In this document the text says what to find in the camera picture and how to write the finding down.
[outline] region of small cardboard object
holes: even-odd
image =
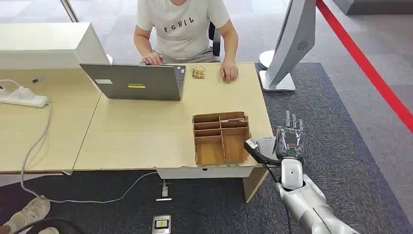
[[[194,115],[192,123],[196,164],[238,164],[247,160],[244,142],[251,134],[244,112]]]
[[[205,67],[193,66],[191,67],[192,77],[195,79],[205,79]]]

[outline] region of red stripe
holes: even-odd
[[[403,105],[400,99],[393,93],[391,88],[386,84],[359,47],[357,47],[356,43],[354,43],[337,18],[331,13],[323,0],[317,0],[317,7],[358,66],[383,96],[384,100],[386,100],[394,112],[399,116],[400,120],[413,133],[413,115],[410,113],[409,109]]]

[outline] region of power strip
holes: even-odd
[[[5,88],[0,89],[0,103],[43,108],[48,101],[47,97],[35,95],[27,88],[19,88],[12,93]]]

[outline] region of gray carpet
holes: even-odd
[[[296,92],[264,94],[271,124],[275,128],[282,123],[285,110],[304,118],[304,169],[324,192],[335,214],[365,234],[413,233],[321,64],[301,63],[293,77]],[[113,199],[144,173],[75,172],[26,184],[55,199]],[[241,179],[172,180],[173,201],[169,203],[154,201],[159,183],[159,177],[150,175],[122,201],[53,204],[48,216],[67,218],[87,233],[101,234],[149,234],[152,216],[161,214],[172,215],[174,234],[288,233],[285,210],[270,177],[249,204],[244,203]],[[0,188],[0,223],[31,198],[18,184]],[[65,226],[57,227],[62,234],[75,233]],[[293,233],[302,233],[295,224]]]

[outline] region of white shoe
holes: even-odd
[[[56,228],[50,227],[41,230],[39,234],[59,234],[59,231]]]
[[[50,211],[50,202],[44,198],[45,196],[41,196],[31,200],[23,210],[15,213],[11,219],[5,223],[5,225],[10,226],[10,233],[14,233],[20,228],[46,217]],[[26,229],[21,232],[21,234],[26,234],[30,229],[31,228]]]

